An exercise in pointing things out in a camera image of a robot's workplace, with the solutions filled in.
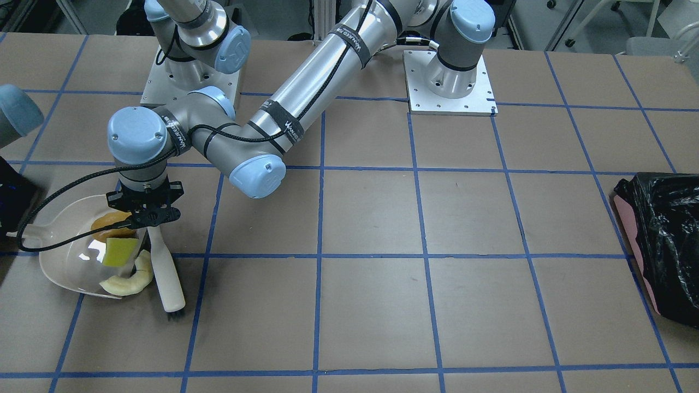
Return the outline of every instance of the chair leg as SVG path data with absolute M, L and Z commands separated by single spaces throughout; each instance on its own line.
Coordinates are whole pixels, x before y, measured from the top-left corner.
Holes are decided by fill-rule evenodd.
M 582 30 L 585 28 L 585 26 L 586 26 L 588 23 L 590 23 L 590 21 L 592 21 L 592 18 L 594 18 L 595 15 L 597 15 L 597 13 L 600 12 L 600 10 L 601 10 L 603 7 L 605 7 L 607 4 L 612 3 L 612 2 L 614 2 L 614 1 L 616 1 L 616 0 L 601 0 L 601 1 L 595 6 L 595 8 L 592 8 L 592 11 L 590 11 L 590 13 L 587 14 L 587 16 L 585 17 L 585 19 L 583 19 L 582 22 L 580 22 L 580 25 L 578 25 L 578 27 L 576 27 L 575 30 L 573 30 L 572 33 L 568 35 L 568 40 L 574 41 L 574 40 L 575 40 L 575 37 L 577 37 L 577 35 L 580 34 L 580 33 L 582 32 Z
M 660 0 L 655 0 L 653 2 L 653 10 L 651 11 L 651 19 L 648 21 L 648 30 L 646 30 L 646 37 L 650 37 L 653 34 L 653 27 L 655 27 L 655 21 L 658 17 L 658 7 L 660 7 Z

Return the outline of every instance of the metal base plate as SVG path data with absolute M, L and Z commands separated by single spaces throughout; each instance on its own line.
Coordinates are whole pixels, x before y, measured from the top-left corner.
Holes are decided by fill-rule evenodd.
M 143 96 L 140 98 L 140 104 L 148 108 L 165 105 L 177 100 L 179 97 L 187 95 L 192 90 L 201 89 L 205 86 L 215 86 L 223 90 L 223 93 L 231 100 L 238 99 L 238 88 L 240 84 L 240 71 L 231 75 L 212 71 L 206 84 L 195 85 L 191 89 L 184 90 L 175 86 L 170 79 L 170 73 L 165 68 L 165 63 L 156 65 L 153 60 L 153 65 L 148 74 L 148 81 L 143 88 Z
M 495 116 L 498 106 L 495 104 L 493 88 L 485 68 L 483 56 L 478 60 L 478 77 L 471 93 L 460 99 L 447 99 L 432 93 L 424 78 L 424 69 L 437 52 L 434 50 L 405 50 L 405 81 L 408 85 L 410 112 L 422 115 L 469 115 Z

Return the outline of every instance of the green sponge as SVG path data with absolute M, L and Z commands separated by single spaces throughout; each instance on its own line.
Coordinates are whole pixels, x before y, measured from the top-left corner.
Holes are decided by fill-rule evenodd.
M 108 238 L 102 264 L 109 267 L 124 266 L 136 247 L 137 238 Z

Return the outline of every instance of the dustpan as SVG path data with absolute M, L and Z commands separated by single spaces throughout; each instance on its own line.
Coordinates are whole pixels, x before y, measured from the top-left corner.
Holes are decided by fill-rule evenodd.
M 115 211 L 107 206 L 104 195 L 88 196 L 65 207 L 50 224 L 27 225 L 23 238 L 36 239 L 41 242 L 41 245 L 58 243 L 89 231 L 95 220 Z M 139 229 L 136 233 L 139 243 L 142 243 L 146 231 Z M 111 276 L 128 277 L 138 250 L 126 265 L 109 267 L 101 263 L 105 249 L 104 242 L 95 240 L 92 236 L 86 236 L 62 247 L 40 252 L 39 264 L 46 278 L 67 290 L 121 299 L 121 296 L 110 294 L 102 289 L 99 283 Z

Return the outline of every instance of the light blue joint cap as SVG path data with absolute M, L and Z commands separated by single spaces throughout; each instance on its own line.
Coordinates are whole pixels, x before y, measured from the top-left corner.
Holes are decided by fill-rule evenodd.
M 148 22 L 160 22 L 170 17 L 163 9 L 163 6 L 158 3 L 158 0 L 145 0 L 143 8 L 145 9 L 145 17 L 148 19 Z
M 168 130 L 160 116 L 142 106 L 117 110 L 107 124 L 107 146 L 128 165 L 148 162 L 165 148 Z
M 495 27 L 495 13 L 485 0 L 454 0 L 449 10 L 456 30 L 473 43 L 485 43 Z
M 231 120 L 236 119 L 236 109 L 233 107 L 233 103 L 228 97 L 226 97 L 226 93 L 224 93 L 223 90 L 219 89 L 218 87 L 202 87 L 199 90 L 194 90 L 193 92 L 187 93 L 187 95 L 192 93 L 204 94 L 205 96 L 210 97 L 212 100 L 216 101 L 221 108 L 223 108 L 226 116 L 230 117 Z
M 241 69 L 250 54 L 252 39 L 250 33 L 243 26 L 236 26 L 228 32 L 221 42 L 216 54 L 214 69 L 216 71 L 232 74 Z
M 282 184 L 287 166 L 275 155 L 259 155 L 238 165 L 229 181 L 250 198 L 264 198 Z
M 14 85 L 0 86 L 0 111 L 21 136 L 43 124 L 43 114 L 27 93 Z

